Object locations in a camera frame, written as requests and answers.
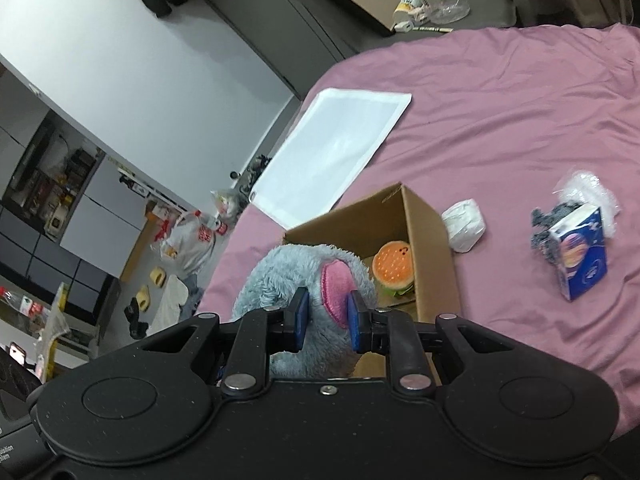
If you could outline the grey blue plush toy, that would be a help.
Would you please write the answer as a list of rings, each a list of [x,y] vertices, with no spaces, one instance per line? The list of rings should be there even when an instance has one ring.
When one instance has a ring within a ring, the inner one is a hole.
[[[358,292],[364,305],[378,305],[375,284],[362,260],[333,245],[281,245],[250,272],[231,311],[233,321],[247,312],[288,307],[297,289],[308,292],[302,348],[270,356],[270,376],[285,379],[348,377],[360,359],[352,350],[347,297]]]

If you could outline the clear plastic bag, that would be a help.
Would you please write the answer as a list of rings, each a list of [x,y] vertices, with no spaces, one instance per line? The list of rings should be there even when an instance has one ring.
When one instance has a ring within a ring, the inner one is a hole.
[[[606,238],[616,234],[616,217],[620,203],[592,171],[572,169],[555,185],[553,193],[560,203],[576,202],[597,206],[601,211],[603,233]]]

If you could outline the burger plush toy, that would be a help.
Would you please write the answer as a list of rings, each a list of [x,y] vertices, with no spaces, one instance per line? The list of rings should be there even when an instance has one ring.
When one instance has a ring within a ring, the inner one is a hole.
[[[374,255],[371,272],[386,292],[395,297],[405,296],[414,287],[411,246],[402,240],[386,243]]]

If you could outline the cardboard box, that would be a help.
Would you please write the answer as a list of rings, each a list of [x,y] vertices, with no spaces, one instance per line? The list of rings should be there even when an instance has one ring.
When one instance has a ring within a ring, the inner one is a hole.
[[[435,353],[419,348],[410,323],[460,314],[461,296],[447,229],[431,205],[393,184],[289,230],[282,245],[318,259],[320,311],[349,353],[382,353],[400,393],[435,389]]]

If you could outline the red white plastic bag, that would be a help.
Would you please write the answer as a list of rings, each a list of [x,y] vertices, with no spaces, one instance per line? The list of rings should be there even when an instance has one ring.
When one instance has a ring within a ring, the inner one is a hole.
[[[219,229],[226,230],[210,214],[199,210],[180,214],[158,242],[160,260],[182,275],[197,274],[213,255]]]

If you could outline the yellow slipper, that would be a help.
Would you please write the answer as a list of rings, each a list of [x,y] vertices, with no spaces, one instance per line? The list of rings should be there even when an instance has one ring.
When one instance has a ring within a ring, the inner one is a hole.
[[[151,270],[149,278],[155,287],[163,288],[166,283],[167,273],[160,266],[156,266]]]

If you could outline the white crumpled cloth ball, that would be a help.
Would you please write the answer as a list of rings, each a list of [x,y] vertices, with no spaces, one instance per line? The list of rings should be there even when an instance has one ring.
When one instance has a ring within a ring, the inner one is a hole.
[[[449,246],[458,254],[469,252],[486,231],[480,207],[472,198],[446,209],[442,213],[442,222],[447,229]]]

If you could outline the white paper sheet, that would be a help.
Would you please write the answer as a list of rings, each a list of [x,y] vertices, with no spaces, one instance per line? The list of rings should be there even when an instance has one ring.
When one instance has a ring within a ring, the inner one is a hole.
[[[257,180],[250,202],[286,230],[326,214],[411,101],[409,93],[320,91]]]

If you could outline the blue tissue pack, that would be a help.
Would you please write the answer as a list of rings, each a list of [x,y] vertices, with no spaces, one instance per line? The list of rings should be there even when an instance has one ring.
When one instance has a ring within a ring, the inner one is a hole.
[[[560,289],[567,301],[582,296],[608,272],[601,209],[583,204],[549,229]]]

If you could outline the pink bed sheet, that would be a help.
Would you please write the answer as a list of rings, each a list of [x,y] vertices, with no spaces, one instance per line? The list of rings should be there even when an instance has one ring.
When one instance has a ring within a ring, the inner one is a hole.
[[[342,201],[402,183],[436,210],[475,200],[483,238],[457,256],[464,315],[600,375],[639,422],[639,32],[614,25],[457,30],[370,50],[316,84],[408,93],[410,106]],[[595,174],[620,205],[608,274],[565,300],[530,247],[559,180]]]

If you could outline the grey bedside cabinet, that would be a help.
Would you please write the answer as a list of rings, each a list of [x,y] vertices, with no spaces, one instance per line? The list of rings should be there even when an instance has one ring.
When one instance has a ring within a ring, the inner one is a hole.
[[[204,0],[303,99],[333,65],[438,32],[392,32],[347,0]]]

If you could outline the yellow white bottle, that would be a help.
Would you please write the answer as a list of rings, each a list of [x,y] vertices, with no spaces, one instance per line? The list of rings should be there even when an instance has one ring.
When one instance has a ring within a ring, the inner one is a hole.
[[[394,29],[400,32],[421,25],[427,18],[424,0],[399,0],[393,12]]]

